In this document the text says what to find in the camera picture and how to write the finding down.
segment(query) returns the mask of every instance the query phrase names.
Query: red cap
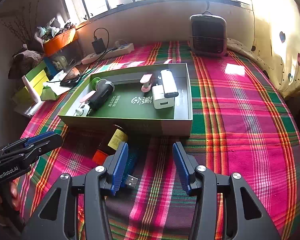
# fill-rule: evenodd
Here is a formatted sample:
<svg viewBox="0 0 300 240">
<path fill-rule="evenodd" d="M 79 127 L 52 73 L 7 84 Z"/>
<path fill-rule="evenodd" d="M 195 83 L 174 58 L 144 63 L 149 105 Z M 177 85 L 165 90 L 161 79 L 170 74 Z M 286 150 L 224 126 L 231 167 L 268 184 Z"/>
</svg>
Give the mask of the red cap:
<svg viewBox="0 0 300 240">
<path fill-rule="evenodd" d="M 103 165 L 103 163 L 105 162 L 105 160 L 108 156 L 109 155 L 106 154 L 105 152 L 103 152 L 101 150 L 97 150 L 96 153 L 94 154 L 92 160 L 98 165 Z"/>
</svg>

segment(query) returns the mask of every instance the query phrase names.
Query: window frame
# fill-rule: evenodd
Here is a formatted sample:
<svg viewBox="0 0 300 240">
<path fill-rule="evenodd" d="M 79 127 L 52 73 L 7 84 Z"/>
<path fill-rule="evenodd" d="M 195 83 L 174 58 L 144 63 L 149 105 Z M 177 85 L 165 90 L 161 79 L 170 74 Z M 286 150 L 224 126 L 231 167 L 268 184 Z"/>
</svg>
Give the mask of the window frame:
<svg viewBox="0 0 300 240">
<path fill-rule="evenodd" d="M 85 26 L 85 25 L 87 25 L 91 22 L 94 22 L 94 21 L 96 21 L 100 18 L 103 18 L 105 16 L 108 16 L 110 14 L 120 12 L 120 11 L 124 11 L 124 10 L 134 8 L 134 7 L 137 7 L 137 6 L 142 6 L 142 5 L 152 4 L 152 3 L 158 3 L 158 2 L 169 2 L 169 1 L 206 1 L 206 0 L 140 0 L 140 1 L 132 0 L 131 3 L 120 5 L 116 8 L 113 8 L 113 9 L 110 8 L 108 0 L 105 0 L 105 1 L 106 1 L 106 5 L 107 5 L 108 10 L 103 12 L 103 13 L 100 13 L 98 15 L 95 15 L 93 17 L 90 17 L 89 12 L 88 12 L 88 10 L 85 6 L 85 1 L 82 0 L 82 3 L 84 5 L 84 9 L 87 13 L 87 18 L 88 19 L 86 21 L 80 23 L 76 27 L 76 29 L 81 28 L 81 27 L 83 27 L 83 26 Z M 251 5 L 243 3 L 243 2 L 235 1 L 235 0 L 209 0 L 209 1 L 214 2 L 214 3 L 222 3 L 222 4 L 232 5 L 232 6 L 236 6 L 236 7 L 241 7 L 241 8 L 248 9 L 248 10 L 252 11 L 252 6 Z"/>
</svg>

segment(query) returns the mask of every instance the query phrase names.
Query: open cardboard box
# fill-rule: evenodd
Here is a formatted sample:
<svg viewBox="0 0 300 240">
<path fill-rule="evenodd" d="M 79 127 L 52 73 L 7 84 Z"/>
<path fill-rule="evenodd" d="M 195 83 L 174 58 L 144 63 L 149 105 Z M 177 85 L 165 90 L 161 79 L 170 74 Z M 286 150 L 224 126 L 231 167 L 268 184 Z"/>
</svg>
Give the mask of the open cardboard box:
<svg viewBox="0 0 300 240">
<path fill-rule="evenodd" d="M 171 70 L 179 96 L 175 98 L 173 108 L 155 109 L 152 92 L 141 92 L 140 79 L 144 74 L 152 73 L 155 82 L 164 69 Z M 81 105 L 80 99 L 91 91 L 91 81 L 96 77 L 111 81 L 115 85 L 114 92 L 96 112 L 90 112 L 86 117 L 75 116 L 75 110 Z M 106 131 L 110 125 L 117 124 L 128 134 L 190 136 L 193 115 L 187 65 L 146 65 L 95 73 L 76 89 L 58 115 L 69 127 Z"/>
</svg>

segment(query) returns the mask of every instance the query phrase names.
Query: plaid tablecloth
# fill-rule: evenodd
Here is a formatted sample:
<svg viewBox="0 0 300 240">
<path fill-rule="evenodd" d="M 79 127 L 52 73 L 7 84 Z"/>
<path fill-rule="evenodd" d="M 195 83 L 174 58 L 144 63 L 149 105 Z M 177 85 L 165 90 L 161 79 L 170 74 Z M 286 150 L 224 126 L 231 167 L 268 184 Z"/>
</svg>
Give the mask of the plaid tablecloth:
<svg viewBox="0 0 300 240">
<path fill-rule="evenodd" d="M 190 138 L 182 139 L 186 152 L 216 173 L 241 173 L 282 239 L 287 239 L 300 223 L 300 135 L 285 103 L 263 73 L 245 57 L 228 53 L 223 58 L 198 57 L 186 42 L 159 42 L 104 60 L 98 71 L 187 63 L 194 116 Z M 43 155 L 31 172 L 17 180 L 21 213 L 26 219 L 60 174 L 75 176 L 95 167 L 91 159 L 103 135 L 70 129 L 58 118 L 73 91 L 56 102 L 45 102 L 23 133 L 29 137 L 54 130 L 64 138 L 61 148 Z M 107 198 L 114 239 L 188 238 L 195 198 L 187 197 L 176 174 L 172 143 L 178 139 L 151 137 L 143 142 L 145 151 L 133 173 L 139 178 L 136 188 Z M 80 200 L 80 229 L 82 208 Z M 222 212 L 219 205 L 217 239 L 222 237 Z"/>
</svg>

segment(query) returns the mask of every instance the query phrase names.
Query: bottle with yellow label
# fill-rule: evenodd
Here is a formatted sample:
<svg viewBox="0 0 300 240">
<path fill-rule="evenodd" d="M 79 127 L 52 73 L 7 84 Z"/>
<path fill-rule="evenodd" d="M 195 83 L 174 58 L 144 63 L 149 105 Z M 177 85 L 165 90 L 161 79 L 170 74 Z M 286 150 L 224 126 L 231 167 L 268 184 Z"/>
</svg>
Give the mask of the bottle with yellow label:
<svg viewBox="0 0 300 240">
<path fill-rule="evenodd" d="M 127 142 L 128 136 L 122 127 L 113 124 L 99 144 L 92 160 L 102 165 L 109 155 L 114 155 L 121 142 Z"/>
</svg>

